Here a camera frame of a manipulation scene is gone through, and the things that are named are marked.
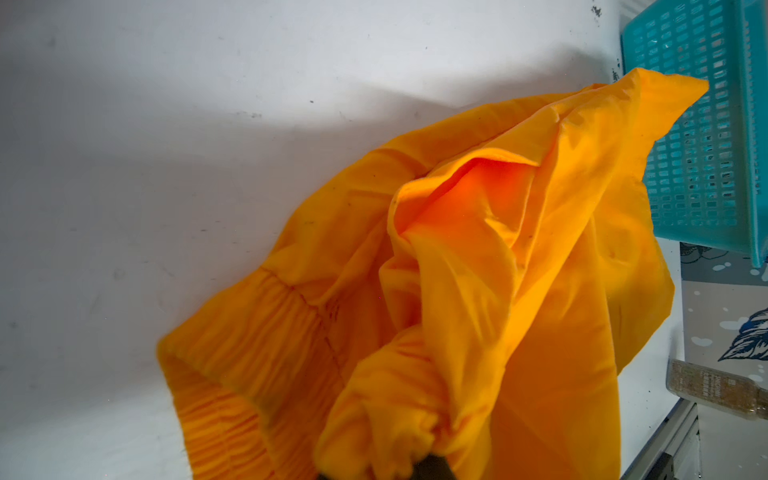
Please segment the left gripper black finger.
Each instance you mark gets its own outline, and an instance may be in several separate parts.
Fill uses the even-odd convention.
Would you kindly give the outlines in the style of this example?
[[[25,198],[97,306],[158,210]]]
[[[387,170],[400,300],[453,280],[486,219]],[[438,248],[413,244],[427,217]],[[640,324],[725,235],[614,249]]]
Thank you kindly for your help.
[[[414,465],[413,480],[456,480],[456,476],[445,458],[428,455]]]

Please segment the orange shorts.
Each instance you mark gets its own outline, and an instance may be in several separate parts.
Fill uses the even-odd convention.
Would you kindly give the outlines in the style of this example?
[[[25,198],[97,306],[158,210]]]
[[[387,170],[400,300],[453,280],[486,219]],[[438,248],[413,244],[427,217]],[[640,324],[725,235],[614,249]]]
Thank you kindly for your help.
[[[197,479],[616,479],[675,286],[643,182],[705,81],[636,69],[389,141],[161,340]]]

